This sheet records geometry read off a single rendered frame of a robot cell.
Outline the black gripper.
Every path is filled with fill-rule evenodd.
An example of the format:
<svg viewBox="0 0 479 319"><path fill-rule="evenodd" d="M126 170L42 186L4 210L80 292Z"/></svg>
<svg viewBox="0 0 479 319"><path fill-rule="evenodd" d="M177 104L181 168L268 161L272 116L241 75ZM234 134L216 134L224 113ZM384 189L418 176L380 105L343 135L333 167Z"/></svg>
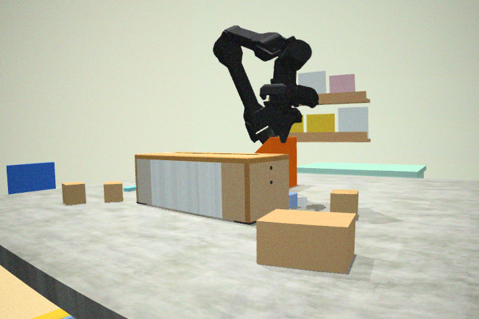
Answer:
<svg viewBox="0 0 479 319"><path fill-rule="evenodd" d="M291 97L288 87L291 83L296 84L296 78L290 74L277 74L270 79L270 83L260 88L259 95L262 100L266 100L269 95L269 101L263 104L274 134L280 137L281 143L286 143L291 126L294 123L302 123L303 117L298 108L291 107L297 105L297 101L293 94Z"/></svg>

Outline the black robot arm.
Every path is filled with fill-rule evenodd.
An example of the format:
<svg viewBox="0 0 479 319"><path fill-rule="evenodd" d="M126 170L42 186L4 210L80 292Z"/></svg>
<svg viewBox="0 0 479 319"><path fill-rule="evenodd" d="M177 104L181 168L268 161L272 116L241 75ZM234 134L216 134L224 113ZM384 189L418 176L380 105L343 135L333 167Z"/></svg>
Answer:
<svg viewBox="0 0 479 319"><path fill-rule="evenodd" d="M231 75L239 97L244 106L243 118L245 126L254 143L260 141L264 144L269 138L277 138L274 134L269 116L265 107L257 101L249 78L242 64L243 51L246 47L254 52L260 60L266 62L275 59L273 76L277 74L290 74L295 78L297 71L311 58L311 47L303 40L294 36L286 39L279 33L256 33L234 25L222 32L222 35L214 43L213 53L219 62L225 65ZM288 87L299 104L315 108L318 105L319 96L315 89L291 83ZM268 126L268 128L262 130ZM258 134L256 132L262 130Z"/></svg>

